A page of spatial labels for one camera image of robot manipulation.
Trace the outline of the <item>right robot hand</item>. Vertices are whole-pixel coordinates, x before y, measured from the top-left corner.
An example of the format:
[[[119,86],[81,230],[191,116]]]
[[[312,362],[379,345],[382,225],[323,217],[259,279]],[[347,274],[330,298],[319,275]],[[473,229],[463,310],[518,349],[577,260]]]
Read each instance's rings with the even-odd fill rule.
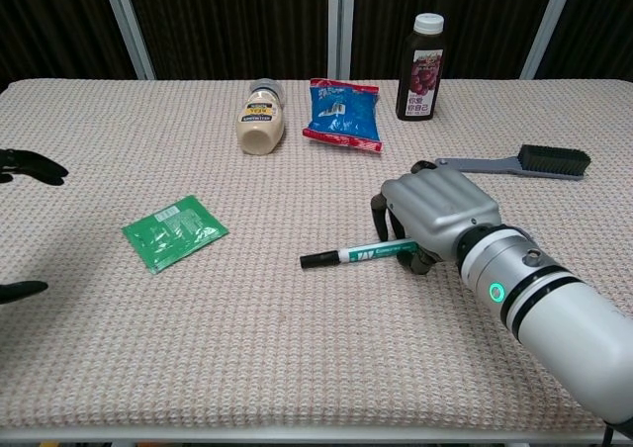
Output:
[[[370,203],[378,237],[409,237],[415,252],[401,251],[398,262],[424,275],[437,262],[456,261],[459,241],[476,227],[501,225],[497,202],[465,175],[419,160],[411,171],[387,180]]]

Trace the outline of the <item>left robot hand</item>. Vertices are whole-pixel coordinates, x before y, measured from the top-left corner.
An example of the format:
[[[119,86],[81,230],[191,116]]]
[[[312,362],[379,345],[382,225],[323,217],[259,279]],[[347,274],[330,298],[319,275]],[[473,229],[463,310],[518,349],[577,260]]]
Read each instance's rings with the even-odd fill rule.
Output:
[[[15,175],[27,175],[49,186],[61,186],[68,170],[55,161],[33,151],[1,150],[1,183],[13,181]],[[48,288],[43,281],[21,281],[1,285],[1,304],[8,305],[40,294]]]

